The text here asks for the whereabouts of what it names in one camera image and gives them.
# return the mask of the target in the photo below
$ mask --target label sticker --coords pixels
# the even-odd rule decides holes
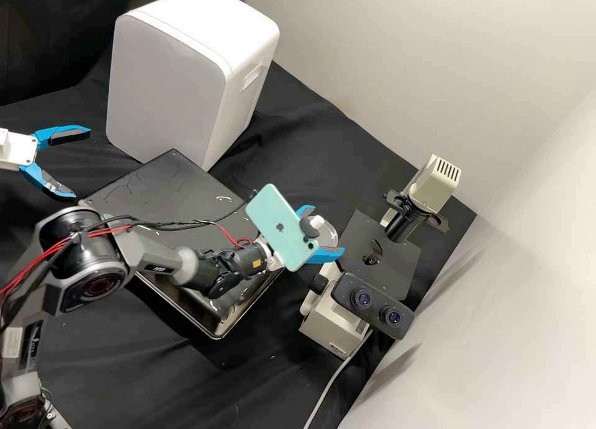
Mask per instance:
[[[20,345],[23,340],[23,328],[8,327],[2,337],[2,357],[17,359],[20,355]]]

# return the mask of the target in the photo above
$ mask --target black cloth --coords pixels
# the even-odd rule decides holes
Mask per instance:
[[[0,104],[72,86],[129,0],[0,0]]]
[[[81,124],[90,140],[43,151],[39,163],[81,197],[138,163],[105,136],[109,62],[77,86],[0,107],[0,124],[30,133]],[[293,206],[312,203],[342,231],[355,207],[379,219],[382,194],[415,168],[273,64],[246,132],[210,171],[243,197],[274,183]],[[0,269],[29,244],[35,223],[63,205],[17,173],[0,173]],[[423,249],[406,302],[415,307],[474,218],[456,199],[451,231],[417,230]],[[297,329],[316,267],[283,273],[223,340],[192,332],[144,285],[50,321],[40,377],[75,428],[301,428],[340,360]],[[335,428],[390,346],[374,334],[340,375],[314,421]]]

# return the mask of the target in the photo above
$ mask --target white box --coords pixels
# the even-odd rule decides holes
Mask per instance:
[[[141,162],[208,170],[246,129],[279,39],[239,0],[159,0],[116,20],[106,134]]]

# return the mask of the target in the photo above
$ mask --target microscope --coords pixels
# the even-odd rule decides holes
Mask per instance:
[[[315,207],[294,211],[268,184],[246,205],[260,232],[252,241],[234,239],[221,219],[147,222],[101,215],[90,207],[69,207],[40,221],[32,241],[2,289],[0,348],[0,429],[70,429],[37,373],[39,345],[50,316],[59,317],[101,300],[139,272],[167,276],[176,287],[216,299],[240,281],[265,270],[298,270],[306,263],[329,263],[344,249],[335,229]],[[134,232],[213,225],[233,245],[229,249],[172,249]]]
[[[389,209],[380,223],[356,210],[339,241],[345,253],[311,282],[300,332],[341,359],[352,355],[370,327],[402,339],[414,312],[401,300],[420,258],[408,237],[422,224],[447,232],[439,211],[460,177],[458,167],[433,154],[403,190],[385,195]]]

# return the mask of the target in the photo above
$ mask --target metal bracket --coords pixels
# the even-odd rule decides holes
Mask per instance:
[[[404,207],[404,202],[408,199],[407,196],[403,195],[401,192],[389,190],[384,197],[387,200],[387,203],[393,209],[397,210],[398,213],[406,213],[407,210]],[[449,230],[449,221],[441,215],[430,214],[424,223],[443,233],[447,233]]]

